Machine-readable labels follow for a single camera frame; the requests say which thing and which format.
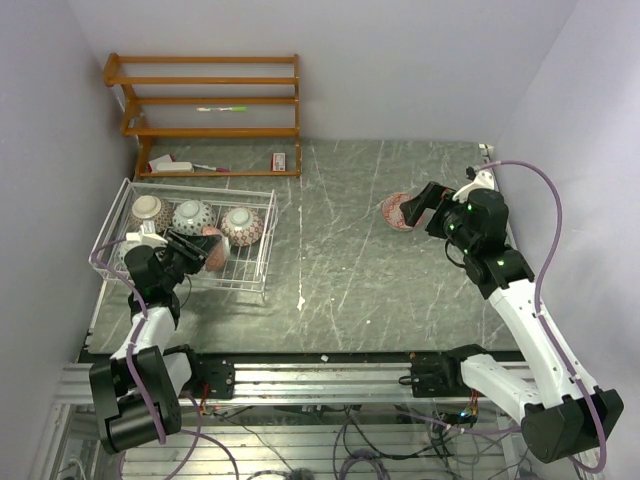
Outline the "black and white leaf bowl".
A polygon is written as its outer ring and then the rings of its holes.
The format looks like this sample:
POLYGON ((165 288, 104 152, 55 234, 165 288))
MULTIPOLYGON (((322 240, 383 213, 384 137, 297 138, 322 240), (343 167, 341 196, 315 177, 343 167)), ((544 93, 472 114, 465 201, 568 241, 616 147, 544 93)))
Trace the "black and white leaf bowl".
POLYGON ((202 229, 202 234, 205 236, 220 237, 215 248, 210 252, 205 261, 205 270, 207 272, 216 272, 223 270, 231 253, 229 239, 223 234, 221 230, 213 226, 204 227, 202 229))

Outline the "red circle patterned bowl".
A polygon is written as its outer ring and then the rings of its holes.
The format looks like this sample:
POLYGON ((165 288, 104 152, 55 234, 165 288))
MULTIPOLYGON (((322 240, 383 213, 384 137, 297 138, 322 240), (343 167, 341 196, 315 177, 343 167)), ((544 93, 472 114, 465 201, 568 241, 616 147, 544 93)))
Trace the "red circle patterned bowl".
POLYGON ((186 236, 198 236, 206 227, 214 226, 211 207, 199 200, 187 200, 176 206, 172 217, 173 230, 186 236))

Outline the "red striped bowl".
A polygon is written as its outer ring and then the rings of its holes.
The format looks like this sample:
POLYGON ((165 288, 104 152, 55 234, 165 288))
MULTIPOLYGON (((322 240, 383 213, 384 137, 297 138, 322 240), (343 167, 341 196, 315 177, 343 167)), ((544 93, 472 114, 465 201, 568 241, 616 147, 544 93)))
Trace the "red striped bowl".
POLYGON ((407 232, 415 229, 422 223, 422 217, 419 218, 416 225, 413 227, 408 226, 404 221, 404 215, 400 209, 400 204, 412 199, 413 196, 409 193, 397 192, 387 197, 381 203, 382 216, 392 229, 400 232, 407 232))

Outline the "brown patterned bowl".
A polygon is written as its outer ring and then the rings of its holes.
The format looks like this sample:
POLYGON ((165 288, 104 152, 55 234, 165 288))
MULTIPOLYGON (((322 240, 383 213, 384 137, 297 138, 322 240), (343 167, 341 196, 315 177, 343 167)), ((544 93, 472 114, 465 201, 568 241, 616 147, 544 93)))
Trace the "brown patterned bowl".
POLYGON ((155 232, 163 233, 172 224, 173 208, 171 204, 154 195, 138 197, 130 210, 129 226, 131 230, 138 230, 145 221, 152 222, 155 232))

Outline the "dark blue patterned bowl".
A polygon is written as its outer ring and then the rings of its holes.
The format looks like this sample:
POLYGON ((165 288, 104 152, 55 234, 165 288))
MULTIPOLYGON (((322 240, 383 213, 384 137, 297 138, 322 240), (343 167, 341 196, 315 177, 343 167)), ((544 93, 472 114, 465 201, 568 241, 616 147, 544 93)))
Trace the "dark blue patterned bowl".
POLYGON ((232 246, 249 247, 261 240, 264 221, 256 210, 233 207, 222 217, 220 230, 232 246))

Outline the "light blue patterned bowl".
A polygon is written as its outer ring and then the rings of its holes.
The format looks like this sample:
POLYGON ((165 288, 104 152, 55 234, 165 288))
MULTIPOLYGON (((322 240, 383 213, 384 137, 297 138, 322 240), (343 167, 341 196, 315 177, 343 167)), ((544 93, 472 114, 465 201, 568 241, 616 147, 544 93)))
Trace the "light blue patterned bowl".
POLYGON ((119 266, 121 266, 122 268, 125 267, 125 256, 126 254, 134 247, 134 244, 132 242, 129 241, 123 241, 122 243, 118 244, 118 249, 116 251, 116 260, 117 260, 117 264, 119 266))

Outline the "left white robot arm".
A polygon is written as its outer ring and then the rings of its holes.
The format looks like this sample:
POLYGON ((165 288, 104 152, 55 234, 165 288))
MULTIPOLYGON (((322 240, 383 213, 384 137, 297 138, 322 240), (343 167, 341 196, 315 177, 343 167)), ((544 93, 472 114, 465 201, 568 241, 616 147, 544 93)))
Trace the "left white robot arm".
POLYGON ((180 431, 179 396, 196 395, 204 373, 191 347, 169 344, 181 315, 175 288, 228 245, 220 234, 160 237, 145 230, 126 240, 132 246, 121 279, 131 290, 131 328, 119 349, 89 372, 100 441, 109 454, 165 443, 180 431))

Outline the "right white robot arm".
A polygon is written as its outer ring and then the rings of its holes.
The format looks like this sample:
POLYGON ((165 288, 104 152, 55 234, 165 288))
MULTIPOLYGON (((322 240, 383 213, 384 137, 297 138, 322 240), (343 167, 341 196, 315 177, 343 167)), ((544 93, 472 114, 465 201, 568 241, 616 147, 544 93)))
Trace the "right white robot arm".
POLYGON ((415 226, 425 210, 426 231, 461 251, 461 268, 503 319, 535 382, 511 374, 477 345, 450 351, 453 364, 440 373, 442 387, 459 396, 474 389, 520 426, 531 453, 551 463, 603 447, 624 403, 602 389, 582 367, 536 296, 535 277, 524 256, 507 242, 509 208, 490 187, 451 190, 429 183, 399 205, 399 217, 415 226))

